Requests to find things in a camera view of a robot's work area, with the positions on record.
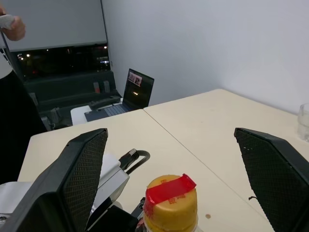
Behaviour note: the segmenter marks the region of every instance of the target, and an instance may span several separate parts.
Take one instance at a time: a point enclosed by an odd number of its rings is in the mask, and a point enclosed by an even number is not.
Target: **yellow lid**
[[[147,189],[178,178],[180,178],[178,175],[158,177]],[[154,205],[151,215],[145,212],[144,220],[152,232],[192,232],[197,224],[196,189]]]

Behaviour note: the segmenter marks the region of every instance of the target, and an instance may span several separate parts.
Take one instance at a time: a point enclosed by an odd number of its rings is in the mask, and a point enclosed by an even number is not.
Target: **mesh gripper pad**
[[[251,188],[276,232],[295,231],[308,209],[308,183],[271,143],[270,135],[263,139],[262,133],[251,132],[235,131]]]
[[[84,146],[64,184],[65,203],[78,232],[84,232],[97,194],[106,139],[101,133]]]

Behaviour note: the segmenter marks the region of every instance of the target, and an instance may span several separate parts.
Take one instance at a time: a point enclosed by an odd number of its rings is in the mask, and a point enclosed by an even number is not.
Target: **white table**
[[[99,109],[111,107],[113,105],[122,104],[122,100],[123,100],[123,98],[121,98],[119,103],[106,105],[106,106],[101,107]],[[71,110],[72,125],[75,126],[75,125],[87,123],[85,113],[90,112],[90,111],[92,111],[92,110],[90,109],[89,105],[85,105],[85,106],[81,106],[81,107],[77,107],[77,108],[72,109]]]
[[[164,174],[188,174],[197,184],[199,226],[204,232],[271,232],[270,223],[143,110],[50,131],[31,138],[19,181],[33,181],[81,133],[108,128],[105,151],[121,157],[132,148],[147,150],[151,158],[130,175],[118,201],[128,212],[144,196],[147,185]]]
[[[309,144],[296,134],[295,115],[222,89],[144,110],[261,215],[259,203],[248,200],[254,192],[233,134],[235,128],[286,139],[309,160]]]

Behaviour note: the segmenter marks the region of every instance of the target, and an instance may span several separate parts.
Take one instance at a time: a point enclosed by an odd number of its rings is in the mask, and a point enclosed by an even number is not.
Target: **hand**
[[[4,7],[1,5],[1,3],[0,3],[0,15],[6,15],[6,10],[5,10]]]
[[[2,29],[3,33],[9,40],[18,41],[24,38],[26,34],[26,26],[20,17],[14,16],[14,21],[11,24],[11,29]]]

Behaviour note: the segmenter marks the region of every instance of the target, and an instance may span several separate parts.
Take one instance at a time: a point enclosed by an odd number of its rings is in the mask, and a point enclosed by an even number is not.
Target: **laptop keyboard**
[[[108,116],[119,115],[128,112],[122,105],[115,105],[104,109]]]

